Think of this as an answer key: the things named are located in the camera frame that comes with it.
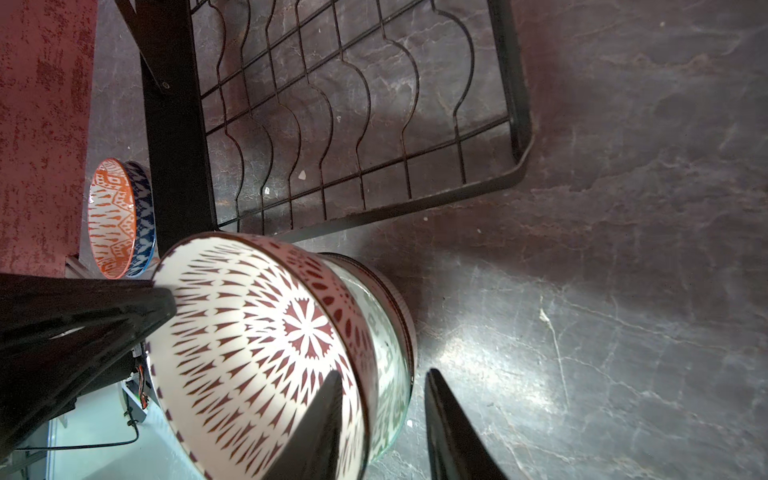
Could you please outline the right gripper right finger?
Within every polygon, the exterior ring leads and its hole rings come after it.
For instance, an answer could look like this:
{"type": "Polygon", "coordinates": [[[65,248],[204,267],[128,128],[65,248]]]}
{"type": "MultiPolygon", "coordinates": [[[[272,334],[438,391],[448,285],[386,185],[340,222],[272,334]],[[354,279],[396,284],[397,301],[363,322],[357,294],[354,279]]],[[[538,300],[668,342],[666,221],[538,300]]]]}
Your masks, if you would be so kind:
{"type": "Polygon", "coordinates": [[[427,372],[424,392],[431,478],[505,480],[439,370],[427,372]]]}

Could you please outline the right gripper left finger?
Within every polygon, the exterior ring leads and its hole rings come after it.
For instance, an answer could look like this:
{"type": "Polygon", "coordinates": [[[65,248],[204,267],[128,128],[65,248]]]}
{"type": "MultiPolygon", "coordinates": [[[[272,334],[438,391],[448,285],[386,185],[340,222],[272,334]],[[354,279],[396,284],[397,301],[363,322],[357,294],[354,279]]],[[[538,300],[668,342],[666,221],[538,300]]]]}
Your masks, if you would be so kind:
{"type": "Polygon", "coordinates": [[[267,479],[334,479],[342,430],[341,375],[331,371],[296,432],[267,470],[267,479]]]}

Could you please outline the red white patterned bowl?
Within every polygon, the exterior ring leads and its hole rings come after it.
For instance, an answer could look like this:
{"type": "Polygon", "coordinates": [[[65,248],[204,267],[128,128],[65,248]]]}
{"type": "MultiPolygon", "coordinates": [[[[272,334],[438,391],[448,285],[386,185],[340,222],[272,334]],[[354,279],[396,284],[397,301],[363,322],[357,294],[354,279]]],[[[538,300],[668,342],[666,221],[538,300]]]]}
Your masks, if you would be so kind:
{"type": "Polygon", "coordinates": [[[319,255],[208,232],[172,247],[152,281],[172,292],[176,314],[148,337],[150,377],[204,477],[263,478],[331,372],[343,389],[336,477],[362,477],[378,409],[374,345],[319,255]]]}

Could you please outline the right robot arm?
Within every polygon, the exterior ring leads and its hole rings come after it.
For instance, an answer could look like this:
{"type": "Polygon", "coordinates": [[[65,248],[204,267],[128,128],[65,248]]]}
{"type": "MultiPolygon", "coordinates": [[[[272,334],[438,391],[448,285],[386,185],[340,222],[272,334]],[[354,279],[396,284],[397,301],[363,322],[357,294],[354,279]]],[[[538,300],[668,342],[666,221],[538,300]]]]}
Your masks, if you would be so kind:
{"type": "MultiPolygon", "coordinates": [[[[176,312],[170,291],[149,281],[2,275],[2,457],[176,312]]],[[[435,368],[425,415],[432,478],[504,478],[435,368]]]]}

